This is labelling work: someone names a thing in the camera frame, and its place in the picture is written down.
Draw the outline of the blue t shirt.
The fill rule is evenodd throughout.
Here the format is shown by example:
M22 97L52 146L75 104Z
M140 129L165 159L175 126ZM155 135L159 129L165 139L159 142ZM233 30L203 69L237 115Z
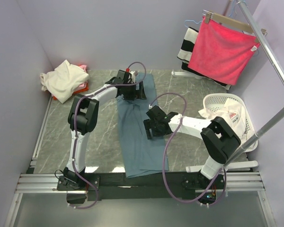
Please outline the blue t shirt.
M166 146L163 137L148 140L143 121L148 118L146 112L149 103L157 97L152 74L146 74L143 80L146 100L126 101L117 97L118 136L127 178L151 175L169 170L168 158L163 159Z

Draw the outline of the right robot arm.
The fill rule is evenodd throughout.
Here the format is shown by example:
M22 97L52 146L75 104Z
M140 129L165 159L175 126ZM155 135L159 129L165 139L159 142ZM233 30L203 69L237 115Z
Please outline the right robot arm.
M219 116L208 120L183 116L177 112L166 114L157 105L149 109L146 115L148 119L143 124L149 140L177 132L203 140L209 157L199 171L198 183L205 189L215 183L214 176L241 145L235 131Z

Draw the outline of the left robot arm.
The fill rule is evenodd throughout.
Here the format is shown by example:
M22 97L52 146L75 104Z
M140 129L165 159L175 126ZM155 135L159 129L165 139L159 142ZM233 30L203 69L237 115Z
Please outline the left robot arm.
M76 95L68 116L71 129L70 157L63 170L63 177L74 190L85 185L85 153L91 132L98 121L99 107L111 99L121 97L124 100L145 100L146 95L142 79L137 71L119 70L102 87L86 95Z

